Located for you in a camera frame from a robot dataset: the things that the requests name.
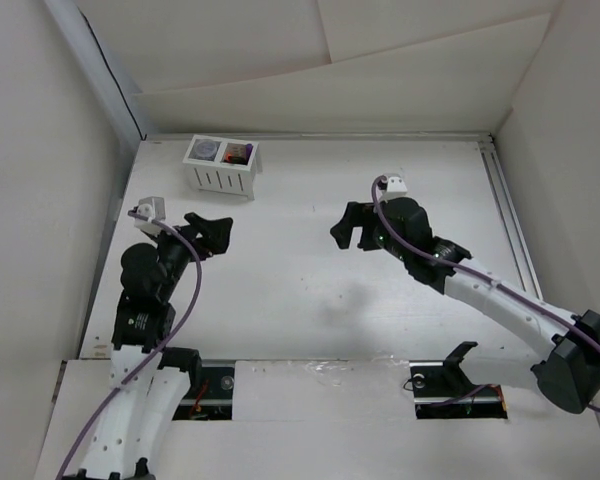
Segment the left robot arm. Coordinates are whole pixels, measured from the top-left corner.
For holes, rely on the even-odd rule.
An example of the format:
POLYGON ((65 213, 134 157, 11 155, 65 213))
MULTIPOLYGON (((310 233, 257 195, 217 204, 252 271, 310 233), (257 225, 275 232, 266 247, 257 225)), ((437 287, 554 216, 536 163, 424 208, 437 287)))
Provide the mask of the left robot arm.
POLYGON ((184 397, 202 387, 198 350, 173 347, 198 301, 196 286, 182 315, 170 300, 189 265, 224 254, 233 221, 193 212, 182 226, 165 224, 147 205, 129 211, 149 242, 121 257, 122 292, 111 338, 109 392, 66 455, 60 479, 152 479, 169 424, 184 397))

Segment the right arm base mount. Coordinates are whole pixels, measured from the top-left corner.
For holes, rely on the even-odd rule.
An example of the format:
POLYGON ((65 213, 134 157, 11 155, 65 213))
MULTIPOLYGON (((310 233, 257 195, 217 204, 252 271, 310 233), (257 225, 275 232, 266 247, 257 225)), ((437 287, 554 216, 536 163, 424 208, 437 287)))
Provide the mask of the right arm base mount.
POLYGON ((475 341, 465 341, 442 360, 409 363, 410 376, 402 390, 413 395, 418 420, 506 420, 508 413, 502 389, 497 384, 474 384, 461 363, 475 341))

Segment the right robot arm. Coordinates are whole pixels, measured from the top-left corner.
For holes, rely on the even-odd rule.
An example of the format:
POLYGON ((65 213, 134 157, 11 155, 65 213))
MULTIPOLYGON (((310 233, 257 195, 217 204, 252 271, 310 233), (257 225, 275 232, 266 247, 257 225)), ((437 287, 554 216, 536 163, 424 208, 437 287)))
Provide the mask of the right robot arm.
POLYGON ((523 340, 536 357, 534 385, 555 406, 580 414, 600 391, 600 314, 575 314, 550 306, 496 279, 460 245, 435 235, 428 215, 409 197, 350 202, 330 229, 347 249, 354 229, 363 251, 384 250, 419 283, 458 300, 523 340))

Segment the clear jar of paper clips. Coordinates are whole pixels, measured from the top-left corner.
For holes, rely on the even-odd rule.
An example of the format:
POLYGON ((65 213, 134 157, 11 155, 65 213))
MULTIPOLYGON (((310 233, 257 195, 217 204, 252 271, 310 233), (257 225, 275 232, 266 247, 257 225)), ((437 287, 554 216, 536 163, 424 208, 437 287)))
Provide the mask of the clear jar of paper clips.
POLYGON ((209 139, 195 140, 191 157, 197 160, 213 161, 218 151, 219 143, 209 139))

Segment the pink highlighter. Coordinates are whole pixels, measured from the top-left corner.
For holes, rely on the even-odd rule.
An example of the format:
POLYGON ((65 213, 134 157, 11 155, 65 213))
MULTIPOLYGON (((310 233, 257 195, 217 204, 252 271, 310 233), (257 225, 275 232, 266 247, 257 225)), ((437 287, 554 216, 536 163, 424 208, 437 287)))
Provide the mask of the pink highlighter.
POLYGON ((232 156, 231 164, 246 165, 248 163, 244 145, 228 145, 226 150, 226 156, 227 155, 232 156))

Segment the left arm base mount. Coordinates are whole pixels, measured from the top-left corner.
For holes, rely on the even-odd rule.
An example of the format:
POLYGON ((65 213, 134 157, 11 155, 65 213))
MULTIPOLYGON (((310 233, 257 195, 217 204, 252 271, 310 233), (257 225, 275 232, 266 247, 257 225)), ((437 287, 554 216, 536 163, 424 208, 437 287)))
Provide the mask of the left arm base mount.
POLYGON ((233 412, 235 361, 202 363, 199 385, 191 387, 173 415, 175 421, 230 421, 233 412))

